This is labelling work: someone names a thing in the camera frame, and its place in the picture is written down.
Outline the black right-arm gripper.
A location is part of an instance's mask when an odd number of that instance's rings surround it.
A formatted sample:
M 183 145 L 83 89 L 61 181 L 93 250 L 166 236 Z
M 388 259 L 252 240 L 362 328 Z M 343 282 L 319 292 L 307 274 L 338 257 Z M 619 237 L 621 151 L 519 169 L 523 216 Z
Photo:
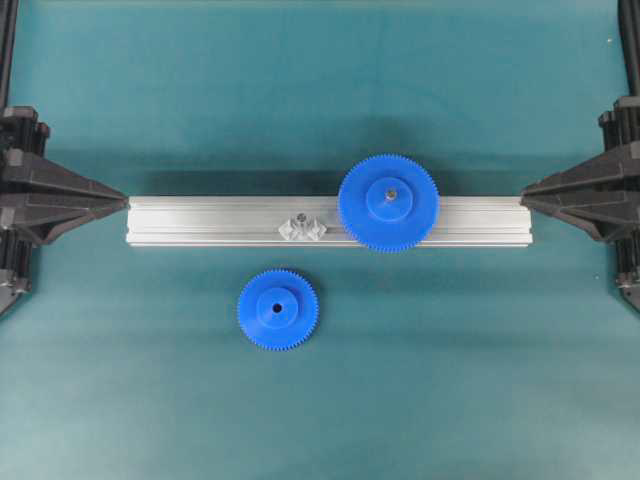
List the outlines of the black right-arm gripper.
M 631 204 L 550 203 L 554 199 L 631 199 L 631 148 L 617 146 L 639 140 L 639 98 L 618 98 L 613 109 L 599 117 L 598 124 L 606 152 L 527 186 L 521 193 L 521 204 L 584 231 L 594 241 L 615 242 L 616 286 L 627 304 L 639 312 L 639 228 L 631 228 Z

